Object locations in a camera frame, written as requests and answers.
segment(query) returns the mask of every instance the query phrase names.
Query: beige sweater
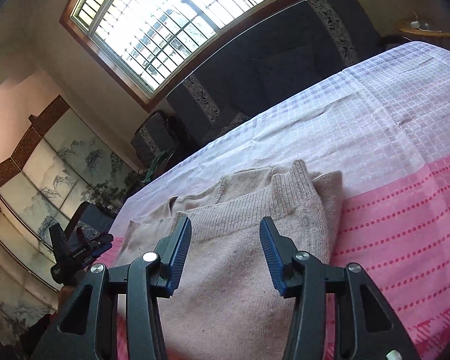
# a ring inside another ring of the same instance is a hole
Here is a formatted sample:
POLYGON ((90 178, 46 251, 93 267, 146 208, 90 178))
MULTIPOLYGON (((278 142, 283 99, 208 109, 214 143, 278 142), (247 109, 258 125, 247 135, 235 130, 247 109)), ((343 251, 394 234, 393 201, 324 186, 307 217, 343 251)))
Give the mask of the beige sweater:
POLYGON ((187 215, 192 241, 180 286, 159 300, 167 349, 186 359, 278 359, 294 300, 274 289, 260 220, 271 216, 281 235, 327 263, 342 198, 341 172, 309 174, 301 160, 226 175, 202 193, 170 198, 145 223, 131 222, 115 266, 153 251, 187 215))

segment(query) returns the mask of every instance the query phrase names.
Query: bed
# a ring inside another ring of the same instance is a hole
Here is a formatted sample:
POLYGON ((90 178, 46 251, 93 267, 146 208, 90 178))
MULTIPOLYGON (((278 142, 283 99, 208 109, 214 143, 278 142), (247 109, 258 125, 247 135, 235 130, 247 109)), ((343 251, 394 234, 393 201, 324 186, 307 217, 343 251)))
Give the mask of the bed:
POLYGON ((208 144, 128 199, 101 261, 111 266, 129 221, 170 196, 297 158, 312 171, 343 172, 331 264, 365 267, 421 357, 434 359, 450 340, 450 52, 430 44, 348 67, 208 144))

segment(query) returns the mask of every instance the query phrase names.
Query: sofa cushion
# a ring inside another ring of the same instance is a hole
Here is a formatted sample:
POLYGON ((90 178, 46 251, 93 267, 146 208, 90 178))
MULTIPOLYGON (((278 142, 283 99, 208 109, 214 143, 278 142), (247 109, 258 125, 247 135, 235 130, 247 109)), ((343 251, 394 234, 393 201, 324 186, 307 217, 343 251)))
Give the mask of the sofa cushion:
POLYGON ((271 104, 253 60, 237 64, 226 81, 232 104, 243 114, 253 117, 270 108, 271 104))
POLYGON ((255 59, 270 106, 321 81, 315 72, 311 43, 265 58, 255 59))

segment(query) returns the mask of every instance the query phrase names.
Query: arched window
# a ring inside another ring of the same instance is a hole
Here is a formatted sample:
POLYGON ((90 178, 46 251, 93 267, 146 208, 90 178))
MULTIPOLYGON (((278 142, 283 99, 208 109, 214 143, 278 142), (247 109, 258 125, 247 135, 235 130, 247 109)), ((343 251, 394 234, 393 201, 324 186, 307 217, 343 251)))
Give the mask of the arched window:
POLYGON ((170 92, 171 78, 176 85, 186 77, 178 73, 190 61, 208 47, 198 66, 224 44, 211 47, 222 35, 277 1, 70 0, 61 23, 149 110, 170 92))

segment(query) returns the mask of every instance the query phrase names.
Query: window frame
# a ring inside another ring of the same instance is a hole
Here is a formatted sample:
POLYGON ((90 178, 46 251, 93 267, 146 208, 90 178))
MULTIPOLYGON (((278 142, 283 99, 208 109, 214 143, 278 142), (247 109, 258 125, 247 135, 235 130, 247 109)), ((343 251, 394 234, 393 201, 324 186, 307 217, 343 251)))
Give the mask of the window frame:
POLYGON ((99 65, 146 111, 151 112, 156 105, 178 86, 188 75, 197 69, 203 62, 210 58, 219 49, 225 46, 235 37, 267 19, 268 17, 288 8, 303 0, 264 0, 247 10, 226 26, 216 32, 210 39, 203 43, 197 50, 183 61, 153 92, 143 90, 127 75, 125 62, 117 64, 113 61, 89 35, 85 28, 79 26, 72 18, 79 0, 68 0, 60 18, 60 24, 72 35, 72 37, 99 63, 99 65))

